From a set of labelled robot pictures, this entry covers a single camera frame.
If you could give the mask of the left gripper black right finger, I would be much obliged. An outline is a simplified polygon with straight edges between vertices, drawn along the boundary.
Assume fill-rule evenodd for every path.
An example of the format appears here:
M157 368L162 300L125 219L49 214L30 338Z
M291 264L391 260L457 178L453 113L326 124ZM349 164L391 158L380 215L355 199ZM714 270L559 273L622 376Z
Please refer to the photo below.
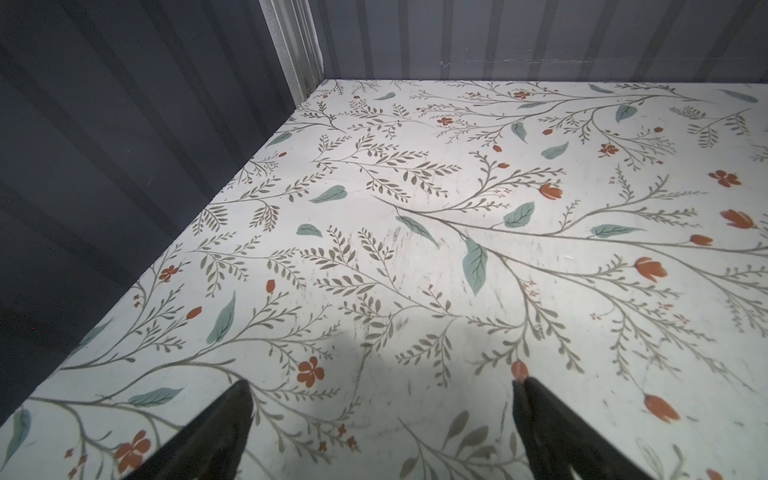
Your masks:
M535 479L649 477L539 380L512 386L513 418Z

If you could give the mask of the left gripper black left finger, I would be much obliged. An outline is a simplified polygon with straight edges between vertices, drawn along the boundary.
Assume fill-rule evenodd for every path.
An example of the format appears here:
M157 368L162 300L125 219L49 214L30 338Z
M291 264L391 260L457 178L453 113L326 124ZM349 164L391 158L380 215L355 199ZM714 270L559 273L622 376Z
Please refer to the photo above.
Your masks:
M235 382L127 477L233 480L245 451L253 408L248 382Z

